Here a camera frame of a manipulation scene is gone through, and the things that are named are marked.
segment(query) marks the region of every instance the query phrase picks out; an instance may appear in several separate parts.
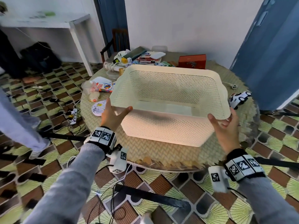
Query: wristband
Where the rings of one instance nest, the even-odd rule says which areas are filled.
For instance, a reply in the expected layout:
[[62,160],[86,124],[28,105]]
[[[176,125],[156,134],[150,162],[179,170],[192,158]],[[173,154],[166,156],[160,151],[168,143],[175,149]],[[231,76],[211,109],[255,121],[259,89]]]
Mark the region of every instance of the wristband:
[[266,177],[264,169],[241,148],[227,155],[223,167],[234,182],[240,182],[244,178]]
[[97,145],[107,154],[110,150],[113,150],[116,144],[116,136],[108,127],[97,127],[86,141]]

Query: black pants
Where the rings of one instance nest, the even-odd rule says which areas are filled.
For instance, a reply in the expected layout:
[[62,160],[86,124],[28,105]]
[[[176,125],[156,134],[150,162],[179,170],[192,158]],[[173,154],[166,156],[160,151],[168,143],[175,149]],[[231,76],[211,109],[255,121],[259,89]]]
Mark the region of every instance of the black pants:
[[7,36],[0,30],[0,67],[8,73],[13,79],[22,79],[27,77],[23,63],[16,54]]

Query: plastic basket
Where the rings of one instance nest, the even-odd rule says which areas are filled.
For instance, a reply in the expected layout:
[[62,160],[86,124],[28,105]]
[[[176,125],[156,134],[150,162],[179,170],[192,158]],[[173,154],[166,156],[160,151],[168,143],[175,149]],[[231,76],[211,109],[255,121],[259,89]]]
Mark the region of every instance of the plastic basket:
[[110,99],[128,136],[200,147],[214,129],[207,119],[230,116],[228,93],[210,70],[132,65],[118,78]]

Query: gray sleeve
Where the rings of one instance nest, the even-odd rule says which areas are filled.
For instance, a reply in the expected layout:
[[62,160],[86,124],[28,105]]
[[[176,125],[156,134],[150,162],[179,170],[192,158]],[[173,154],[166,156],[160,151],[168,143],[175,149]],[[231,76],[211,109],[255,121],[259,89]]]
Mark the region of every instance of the gray sleeve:
[[272,187],[268,178],[245,178],[238,191],[247,197],[259,224],[299,223],[295,208]]
[[77,158],[59,175],[23,223],[77,223],[97,168],[104,157],[103,150],[98,146],[84,144]]

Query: chair armrest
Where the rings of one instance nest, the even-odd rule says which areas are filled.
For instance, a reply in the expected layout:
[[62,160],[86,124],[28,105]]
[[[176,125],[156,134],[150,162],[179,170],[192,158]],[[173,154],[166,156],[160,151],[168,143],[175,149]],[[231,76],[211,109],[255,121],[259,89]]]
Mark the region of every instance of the chair armrest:
[[113,39],[102,49],[102,51],[100,52],[101,55],[103,55],[104,52],[106,52],[112,44],[113,44]]

